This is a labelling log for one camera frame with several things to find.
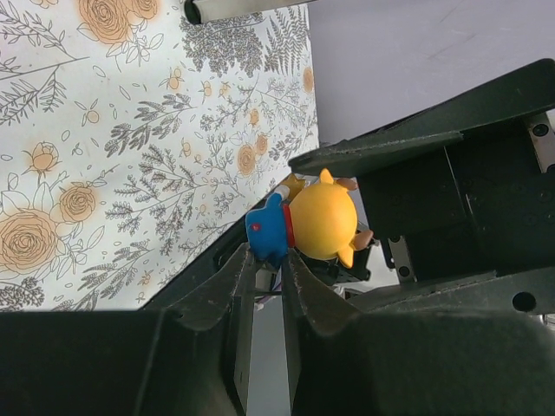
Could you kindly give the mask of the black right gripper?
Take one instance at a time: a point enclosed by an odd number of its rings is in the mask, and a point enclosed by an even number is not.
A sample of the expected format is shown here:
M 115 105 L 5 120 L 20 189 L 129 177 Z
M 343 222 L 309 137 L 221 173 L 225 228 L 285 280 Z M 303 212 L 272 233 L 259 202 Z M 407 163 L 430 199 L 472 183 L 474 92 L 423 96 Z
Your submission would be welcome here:
M 553 108 L 554 60 L 544 58 L 291 159 L 295 173 L 357 180 L 369 227 L 405 283 L 349 303 L 552 314 Z M 460 278 L 439 280 L 451 277 Z

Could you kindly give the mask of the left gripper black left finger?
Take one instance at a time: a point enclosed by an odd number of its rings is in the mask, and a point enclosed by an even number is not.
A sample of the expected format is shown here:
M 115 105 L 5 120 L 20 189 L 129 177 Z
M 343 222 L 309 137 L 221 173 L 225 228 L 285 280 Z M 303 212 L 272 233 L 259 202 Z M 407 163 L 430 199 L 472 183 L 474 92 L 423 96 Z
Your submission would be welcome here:
M 2 313 L 2 414 L 245 414 L 255 275 L 242 244 L 166 309 Z

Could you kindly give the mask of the yellow round duck toy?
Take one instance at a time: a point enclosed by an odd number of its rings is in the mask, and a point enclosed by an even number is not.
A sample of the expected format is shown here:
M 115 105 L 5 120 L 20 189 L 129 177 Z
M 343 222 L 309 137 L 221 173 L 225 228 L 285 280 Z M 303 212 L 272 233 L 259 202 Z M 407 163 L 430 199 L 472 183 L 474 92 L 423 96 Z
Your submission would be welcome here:
M 358 216 L 350 196 L 356 189 L 353 179 L 336 179 L 326 168 L 311 185 L 290 174 L 262 207 L 245 215 L 251 252 L 275 269 L 290 249 L 315 260 L 337 259 L 352 268 L 355 253 L 367 248 L 374 236 L 371 230 L 357 229 Z

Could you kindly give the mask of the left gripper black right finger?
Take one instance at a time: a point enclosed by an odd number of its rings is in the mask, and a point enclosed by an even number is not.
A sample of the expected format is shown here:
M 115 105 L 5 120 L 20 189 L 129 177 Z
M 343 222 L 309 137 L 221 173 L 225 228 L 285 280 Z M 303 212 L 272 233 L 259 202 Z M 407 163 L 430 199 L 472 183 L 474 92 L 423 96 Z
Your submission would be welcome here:
M 296 252 L 282 273 L 292 414 L 553 414 L 554 332 L 542 315 L 364 312 Z

